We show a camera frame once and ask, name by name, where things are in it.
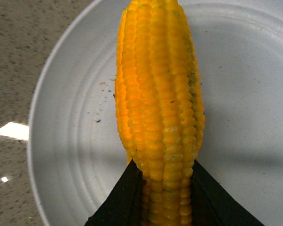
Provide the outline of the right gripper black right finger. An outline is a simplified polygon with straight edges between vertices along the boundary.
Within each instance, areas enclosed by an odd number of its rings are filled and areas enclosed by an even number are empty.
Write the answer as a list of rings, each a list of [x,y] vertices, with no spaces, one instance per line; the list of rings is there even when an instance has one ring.
[[[194,226],[262,226],[201,165],[195,161],[191,177]]]

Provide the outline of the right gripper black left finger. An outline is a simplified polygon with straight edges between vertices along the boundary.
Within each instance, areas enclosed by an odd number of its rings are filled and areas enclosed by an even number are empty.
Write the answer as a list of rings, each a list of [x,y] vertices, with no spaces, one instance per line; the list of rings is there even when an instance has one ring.
[[[133,160],[86,226],[139,226],[141,222],[142,172]]]

